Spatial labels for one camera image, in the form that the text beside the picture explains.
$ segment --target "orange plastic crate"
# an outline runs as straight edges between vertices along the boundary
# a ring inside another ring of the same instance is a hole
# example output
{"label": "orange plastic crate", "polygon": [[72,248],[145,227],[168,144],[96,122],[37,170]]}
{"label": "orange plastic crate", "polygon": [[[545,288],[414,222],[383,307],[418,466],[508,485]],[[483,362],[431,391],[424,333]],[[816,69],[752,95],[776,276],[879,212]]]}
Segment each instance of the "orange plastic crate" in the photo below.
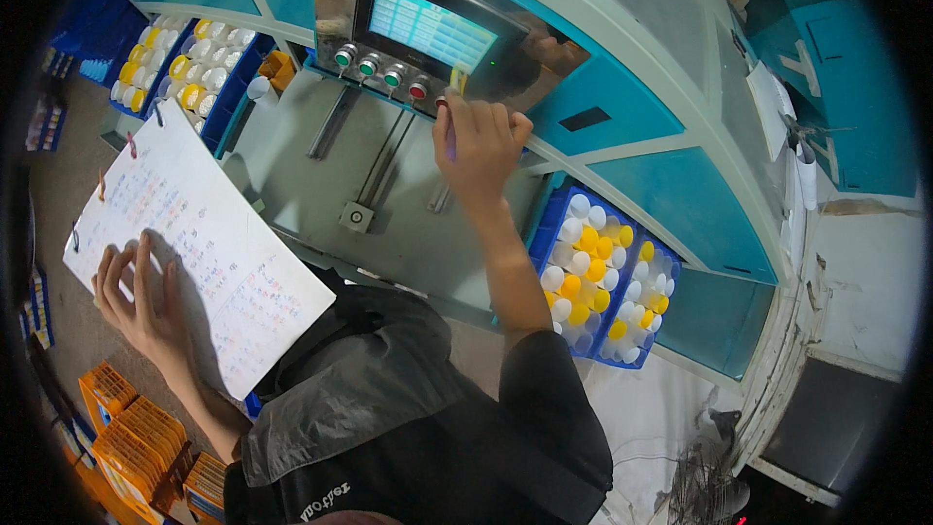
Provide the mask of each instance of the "orange plastic crate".
{"label": "orange plastic crate", "polygon": [[201,517],[222,516],[224,511],[224,473],[227,466],[202,452],[185,479],[189,508]]}
{"label": "orange plastic crate", "polygon": [[136,398],[136,390],[130,382],[123,379],[107,361],[91,369],[77,380],[81,395],[90,414],[90,422],[98,434],[104,431],[107,421],[101,413],[104,410],[111,418],[121,414]]}

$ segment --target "paper document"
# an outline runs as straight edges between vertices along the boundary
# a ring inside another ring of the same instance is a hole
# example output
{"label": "paper document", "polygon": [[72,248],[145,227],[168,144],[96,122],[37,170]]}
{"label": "paper document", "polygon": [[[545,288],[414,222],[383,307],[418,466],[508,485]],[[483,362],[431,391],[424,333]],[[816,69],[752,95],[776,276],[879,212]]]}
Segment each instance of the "paper document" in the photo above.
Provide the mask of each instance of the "paper document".
{"label": "paper document", "polygon": [[[203,379],[242,400],[335,297],[230,183],[177,101],[159,109],[165,126],[153,114],[134,138],[137,158],[127,145],[107,169],[104,201],[95,188],[63,261],[93,293],[104,248],[152,232],[154,269],[179,260]],[[154,288],[159,299],[161,276]]]}
{"label": "paper document", "polygon": [[787,89],[765,64],[760,61],[755,64],[745,80],[751,89],[752,98],[755,99],[755,106],[759,110],[768,154],[771,161],[775,162],[781,149],[787,143],[787,124],[784,122],[784,116],[788,115],[796,119],[797,113],[794,112]]}

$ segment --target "metal bracket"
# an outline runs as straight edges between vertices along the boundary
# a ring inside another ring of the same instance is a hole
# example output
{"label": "metal bracket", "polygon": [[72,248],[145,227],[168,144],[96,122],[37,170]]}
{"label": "metal bracket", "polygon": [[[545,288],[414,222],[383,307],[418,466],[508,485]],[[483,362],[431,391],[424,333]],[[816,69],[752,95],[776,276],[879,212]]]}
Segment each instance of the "metal bracket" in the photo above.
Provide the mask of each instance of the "metal bracket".
{"label": "metal bracket", "polygon": [[317,136],[314,137],[314,141],[308,149],[308,158],[312,160],[324,160],[330,152],[330,147],[333,146],[334,140],[337,139],[337,135],[340,134],[341,128],[344,127],[344,122],[346,122],[347,117],[350,115],[350,111],[353,110],[360,93],[361,92],[354,87],[344,86],[341,95],[330,108],[327,120],[324,121],[324,125],[321,126],[321,129],[317,131]]}

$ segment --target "finger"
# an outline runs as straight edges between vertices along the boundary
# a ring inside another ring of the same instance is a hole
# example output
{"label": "finger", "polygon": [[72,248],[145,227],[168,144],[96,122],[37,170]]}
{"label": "finger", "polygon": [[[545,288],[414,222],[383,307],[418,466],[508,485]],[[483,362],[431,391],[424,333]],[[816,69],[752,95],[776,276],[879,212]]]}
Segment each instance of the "finger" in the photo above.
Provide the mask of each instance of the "finger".
{"label": "finger", "polygon": [[178,263],[172,260],[162,277],[162,303],[166,316],[174,323],[181,322],[181,291],[178,288]]}
{"label": "finger", "polygon": [[528,116],[524,115],[520,111],[515,111],[512,113],[511,117],[512,125],[515,127],[512,128],[512,139],[515,140],[515,143],[519,146],[525,146],[525,143],[528,142],[528,137],[531,135],[532,129],[535,128],[535,125],[528,119]]}
{"label": "finger", "polygon": [[500,140],[512,142],[512,131],[508,120],[508,111],[505,104],[493,104],[493,122],[496,123],[496,136]]}
{"label": "finger", "polygon": [[437,121],[431,128],[431,137],[434,139],[434,162],[439,169],[449,165],[447,157],[447,129],[450,125],[450,110],[447,106],[437,107]]}
{"label": "finger", "polygon": [[151,239],[145,231],[139,234],[139,247],[136,249],[136,273],[133,276],[133,296],[136,299],[136,312],[143,312],[155,316],[152,309],[152,300],[149,296],[149,276],[152,271],[152,260],[149,257]]}
{"label": "finger", "polygon": [[453,130],[457,137],[471,139],[476,133],[476,122],[473,121],[473,112],[470,111],[469,104],[456,90],[450,88],[444,92],[444,97],[447,98],[450,121],[453,122]]}
{"label": "finger", "polygon": [[483,146],[496,142],[496,121],[493,120],[493,109],[489,103],[480,99],[470,102],[469,108],[476,122],[477,141]]}
{"label": "finger", "polygon": [[104,279],[104,296],[107,298],[107,302],[110,303],[110,308],[113,309],[117,318],[124,323],[133,321],[135,309],[133,304],[123,295],[120,278],[123,275],[123,268],[133,260],[134,253],[133,249],[128,249],[114,257]]}

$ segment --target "white wall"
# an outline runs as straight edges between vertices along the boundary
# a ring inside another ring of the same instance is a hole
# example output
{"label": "white wall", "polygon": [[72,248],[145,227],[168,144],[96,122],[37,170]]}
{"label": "white wall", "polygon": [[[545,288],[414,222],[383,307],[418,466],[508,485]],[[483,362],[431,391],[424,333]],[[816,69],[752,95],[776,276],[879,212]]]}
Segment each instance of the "white wall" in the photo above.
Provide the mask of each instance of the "white wall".
{"label": "white wall", "polygon": [[822,342],[814,347],[899,374],[908,361],[924,284],[920,196],[838,193],[819,175],[821,200],[851,199],[860,205],[849,209],[872,214],[817,217],[813,247],[826,261],[829,300],[817,330]]}

